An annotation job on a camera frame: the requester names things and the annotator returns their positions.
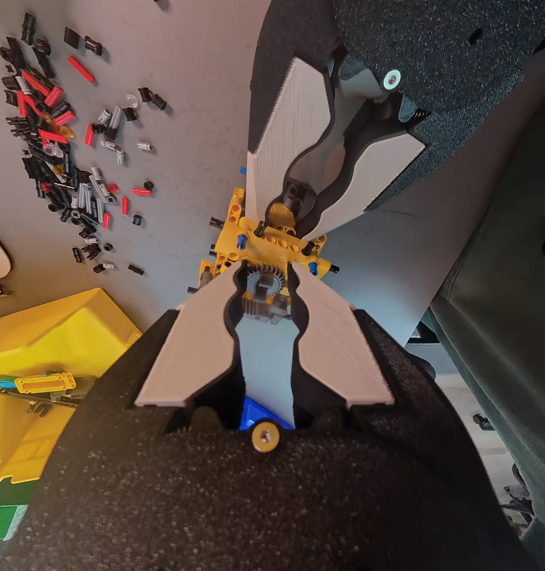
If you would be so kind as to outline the yellow black lego model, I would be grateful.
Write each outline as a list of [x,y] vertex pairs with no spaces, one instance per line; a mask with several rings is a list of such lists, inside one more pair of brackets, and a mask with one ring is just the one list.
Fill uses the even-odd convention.
[[286,286],[289,263],[300,264],[317,278],[330,271],[339,271],[319,255],[326,235],[311,242],[296,237],[295,218],[289,208],[282,203],[273,204],[270,222],[276,225],[267,225],[248,218],[244,203],[245,191],[235,188],[226,220],[211,219],[210,225],[220,230],[217,243],[210,250],[214,260],[202,261],[199,285],[189,287],[189,294],[196,293],[237,261],[245,261],[248,266],[245,298],[263,302],[271,302],[274,296],[289,293]]

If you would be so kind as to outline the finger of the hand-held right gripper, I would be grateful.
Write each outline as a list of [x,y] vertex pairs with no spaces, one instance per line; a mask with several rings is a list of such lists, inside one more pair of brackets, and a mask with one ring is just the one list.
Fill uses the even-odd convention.
[[294,164],[333,126],[330,77],[294,57],[256,150],[247,155],[247,217],[266,220]]
[[340,172],[297,224],[297,237],[312,240],[359,217],[425,148],[405,130],[363,130],[345,139]]

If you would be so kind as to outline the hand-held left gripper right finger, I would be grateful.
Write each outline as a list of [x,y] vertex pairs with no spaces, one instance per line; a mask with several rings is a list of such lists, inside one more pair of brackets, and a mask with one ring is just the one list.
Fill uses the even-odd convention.
[[392,405],[356,308],[298,263],[290,263],[289,286],[291,318],[299,330],[291,370],[294,406]]

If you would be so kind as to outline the yellow lego frame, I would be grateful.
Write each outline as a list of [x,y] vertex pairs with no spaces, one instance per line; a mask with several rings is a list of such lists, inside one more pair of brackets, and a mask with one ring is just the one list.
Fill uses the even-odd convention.
[[13,382],[18,392],[24,395],[63,392],[76,388],[76,380],[68,372],[17,377]]

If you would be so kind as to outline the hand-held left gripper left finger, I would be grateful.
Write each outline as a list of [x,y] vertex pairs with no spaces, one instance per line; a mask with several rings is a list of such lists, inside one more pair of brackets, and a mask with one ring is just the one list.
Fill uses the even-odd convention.
[[185,407],[218,384],[243,400],[239,337],[247,262],[236,261],[176,310],[177,316],[137,398],[137,407]]

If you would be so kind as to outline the pile of small lego pins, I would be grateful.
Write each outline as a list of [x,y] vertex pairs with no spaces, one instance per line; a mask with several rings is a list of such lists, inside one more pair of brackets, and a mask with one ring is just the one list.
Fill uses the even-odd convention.
[[112,181],[90,181],[97,165],[85,167],[85,155],[98,145],[116,157],[118,169],[128,168],[126,144],[112,140],[110,112],[98,113],[94,99],[106,81],[87,62],[92,55],[108,66],[110,51],[95,33],[86,38],[78,25],[67,25],[69,1],[0,1],[0,242],[12,261],[3,279],[26,271],[26,259],[37,262],[54,248],[48,242],[48,220],[31,199],[36,188],[39,209],[44,204],[61,215],[62,232],[81,232],[78,240],[94,240],[95,230],[106,243],[107,255],[135,249],[119,239],[147,230],[148,221],[131,204],[130,185],[117,174]]

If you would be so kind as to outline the large yellow open bin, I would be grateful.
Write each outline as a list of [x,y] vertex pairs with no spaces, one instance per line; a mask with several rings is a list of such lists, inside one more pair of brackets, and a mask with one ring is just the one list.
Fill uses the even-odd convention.
[[[47,371],[101,377],[140,337],[101,288],[0,318],[0,378]],[[44,417],[29,402],[0,394],[0,482],[40,478],[74,410],[53,405]]]

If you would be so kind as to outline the black lego links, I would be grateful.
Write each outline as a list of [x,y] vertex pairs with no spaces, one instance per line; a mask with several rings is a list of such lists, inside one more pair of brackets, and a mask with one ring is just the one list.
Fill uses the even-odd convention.
[[50,393],[26,394],[19,393],[17,389],[0,388],[0,395],[14,400],[25,401],[29,404],[27,413],[36,413],[42,418],[48,414],[52,407],[76,409],[83,399],[76,399],[68,395],[51,397]]

